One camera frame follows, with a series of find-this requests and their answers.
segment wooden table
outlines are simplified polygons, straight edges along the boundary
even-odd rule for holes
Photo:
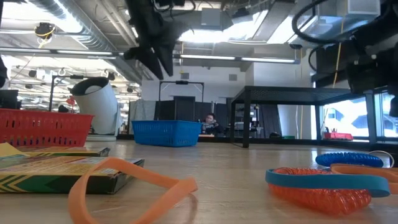
[[[264,181],[266,169],[318,167],[315,157],[344,151],[313,146],[254,145],[250,150],[232,144],[199,143],[169,148],[136,145],[134,141],[101,142],[116,157],[141,157],[145,168],[172,177],[194,176],[199,190],[157,223],[397,223],[398,196],[374,198],[370,206],[347,217],[329,217],[275,198]],[[140,180],[116,195],[89,195],[88,208],[101,223],[128,223],[155,202],[164,189]],[[67,195],[0,194],[1,224],[70,224]]]

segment table surface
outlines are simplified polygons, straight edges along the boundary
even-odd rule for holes
[[[364,96],[338,88],[245,86],[233,101],[243,103],[245,91],[251,92],[251,103],[278,105],[326,105]]]
[[[111,155],[144,158],[144,167],[176,178],[193,176],[198,191],[178,203],[156,223],[396,223],[398,196],[373,198],[370,206],[345,217],[329,217],[278,199],[264,181],[267,169],[318,167],[315,158],[346,151],[315,146],[199,143],[169,148],[134,141],[89,143],[110,147]],[[133,180],[115,195],[88,195],[88,209],[100,223],[129,223],[143,214],[165,189]],[[67,195],[0,194],[1,224],[71,224]]]

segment blue rubber band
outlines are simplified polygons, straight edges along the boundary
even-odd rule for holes
[[[267,170],[266,182],[281,187],[304,189],[350,189],[369,190],[372,197],[390,195],[388,180],[376,175],[315,174],[288,175]]]

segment black table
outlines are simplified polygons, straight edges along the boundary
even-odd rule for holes
[[[366,96],[368,109],[368,125],[376,127],[374,116],[374,95],[369,92]],[[250,105],[271,104],[271,105],[314,105],[317,119],[317,140],[321,140],[321,112],[320,107],[330,103],[337,103],[345,100],[352,100],[363,97],[363,94],[353,94],[348,89],[332,88],[297,88],[297,87],[269,87],[269,86],[245,86],[232,100],[231,105],[231,142],[235,142],[235,112],[236,104],[244,104],[243,115],[243,147],[249,147],[250,135]],[[372,133],[369,128],[369,141],[372,141]],[[376,142],[376,128],[374,129],[374,141]]]

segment blue plastic basket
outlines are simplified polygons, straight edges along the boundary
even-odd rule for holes
[[[150,146],[194,146],[198,142],[201,123],[189,121],[132,121],[134,139]]]

